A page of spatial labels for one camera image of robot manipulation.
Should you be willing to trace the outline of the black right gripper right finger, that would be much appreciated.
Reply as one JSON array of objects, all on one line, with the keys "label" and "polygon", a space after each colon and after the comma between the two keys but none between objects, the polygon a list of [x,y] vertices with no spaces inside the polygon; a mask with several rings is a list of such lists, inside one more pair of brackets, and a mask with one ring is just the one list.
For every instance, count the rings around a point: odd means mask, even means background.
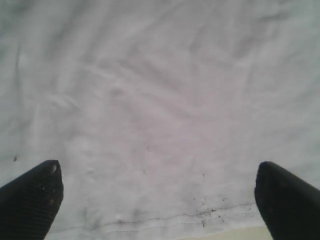
[{"label": "black right gripper right finger", "polygon": [[261,162],[254,199],[272,239],[320,238],[320,191],[285,168]]}]

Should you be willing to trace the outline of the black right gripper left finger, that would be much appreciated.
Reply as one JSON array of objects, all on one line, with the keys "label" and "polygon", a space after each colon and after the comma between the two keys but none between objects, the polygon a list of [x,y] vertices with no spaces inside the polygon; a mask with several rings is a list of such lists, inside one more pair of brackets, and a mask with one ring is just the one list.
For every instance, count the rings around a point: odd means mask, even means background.
[{"label": "black right gripper left finger", "polygon": [[0,188],[0,238],[43,240],[64,198],[58,160],[46,160]]}]

